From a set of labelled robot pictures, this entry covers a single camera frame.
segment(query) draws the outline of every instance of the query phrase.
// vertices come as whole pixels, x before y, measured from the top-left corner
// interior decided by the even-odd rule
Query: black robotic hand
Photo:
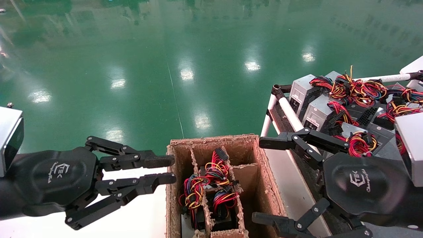
[[[99,160],[93,151],[111,156]],[[102,180],[103,172],[171,166],[175,158],[151,150],[89,136],[85,147],[69,151],[19,154],[0,178],[0,220],[66,212],[65,223],[79,230],[125,206],[135,197],[152,194],[158,185],[176,182],[173,173]],[[109,195],[92,205],[98,195]]]
[[[308,144],[334,155],[326,160]],[[349,144],[326,134],[302,129],[261,137],[265,149],[292,149],[319,173],[322,199],[298,221],[288,217],[254,213],[253,222],[272,225],[281,237],[312,238],[307,231],[326,210],[345,220],[351,231],[332,238],[370,238],[362,221],[379,226],[407,227],[423,231],[423,188],[415,187],[402,161],[376,156],[352,157]]]

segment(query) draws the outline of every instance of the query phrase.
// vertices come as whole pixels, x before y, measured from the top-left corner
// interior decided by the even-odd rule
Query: yellow wire
[[[235,195],[235,193],[231,193],[231,194],[229,194],[229,195],[226,195],[224,198],[222,198],[222,200],[225,200],[225,199],[227,199],[228,197],[230,197],[230,196],[232,196],[232,195]]]

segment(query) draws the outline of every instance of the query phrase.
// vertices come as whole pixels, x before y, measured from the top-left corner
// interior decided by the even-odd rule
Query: green epoxy floor
[[[0,104],[21,152],[88,135],[171,139],[261,131],[271,86],[307,74],[396,74],[423,54],[420,0],[0,0]]]

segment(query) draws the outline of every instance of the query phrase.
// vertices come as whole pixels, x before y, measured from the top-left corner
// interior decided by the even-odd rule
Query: colorful cable bundle
[[[213,156],[211,159],[211,163],[207,163],[205,177],[211,182],[217,185],[230,185],[230,181],[228,179],[229,167],[225,165],[225,162],[222,158],[213,151]]]
[[[401,96],[410,103],[423,104],[423,92],[418,92],[415,89],[406,88],[402,85],[394,84],[387,86],[387,94]]]
[[[395,134],[396,137],[396,144],[399,150],[399,153],[401,155],[405,154],[407,152],[407,149],[404,146],[404,142],[402,141],[402,138],[399,134]]]
[[[397,106],[393,101],[390,101],[388,105],[386,105],[386,112],[380,114],[378,118],[388,119],[394,123],[397,116],[410,115],[420,112],[422,112],[421,108],[409,108],[405,105]]]
[[[213,199],[214,212],[217,212],[217,208],[220,204],[224,204],[227,214],[229,215],[229,209],[236,206],[236,196],[238,196],[237,192],[227,193],[225,190],[218,191]]]
[[[357,105],[368,108],[375,104],[375,100],[379,100],[387,95],[387,88],[377,81],[353,80],[352,66],[350,75],[343,74],[336,77],[333,82],[330,78],[319,76],[310,81],[312,86],[324,87],[329,90],[329,96],[343,101],[345,105],[355,102]]]
[[[375,104],[375,100],[385,97],[387,88],[376,81],[366,81],[358,79],[356,81],[350,80],[352,100],[359,106],[368,108]]]
[[[315,77],[313,80],[310,81],[310,84],[313,87],[323,87],[323,88],[328,89],[329,91],[331,91],[332,87],[333,87],[332,80],[328,77],[325,77],[325,76]]]
[[[341,117],[342,120],[337,121],[337,123],[342,124],[342,122],[346,122],[348,124],[358,126],[358,122],[351,118],[351,115],[349,114],[348,110],[340,103],[332,101],[329,102],[327,106],[330,107],[332,110],[335,110],[336,114],[343,112],[343,116]]]
[[[182,194],[178,199],[179,204],[189,210],[192,218],[191,221],[196,221],[197,208],[201,206],[201,202],[203,201],[204,179],[204,177],[199,177],[196,174],[187,178],[184,181],[184,194]],[[181,203],[181,198],[183,196],[185,196],[184,205]],[[197,223],[193,222],[193,224],[195,228],[197,228]]]
[[[345,138],[341,135],[335,135],[333,137],[349,142],[348,154],[354,157],[372,156],[371,152],[377,147],[375,136],[366,132],[358,131],[349,138]]]

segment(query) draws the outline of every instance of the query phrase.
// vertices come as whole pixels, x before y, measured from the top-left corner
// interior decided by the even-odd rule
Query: cardboard box
[[[238,228],[211,231],[214,220],[210,218],[205,190],[203,208],[206,220],[205,232],[195,231],[195,238],[276,238],[272,227],[251,221],[253,212],[264,212],[287,216],[279,189],[263,149],[258,147],[258,136],[219,136],[198,139],[171,140],[168,155],[175,156],[175,164],[168,169],[177,181],[166,187],[166,238],[181,238],[181,206],[177,198],[182,185],[193,173],[198,174],[201,166],[211,161],[213,150],[221,147],[229,155],[229,175],[239,180],[235,190],[239,193],[235,208]]]

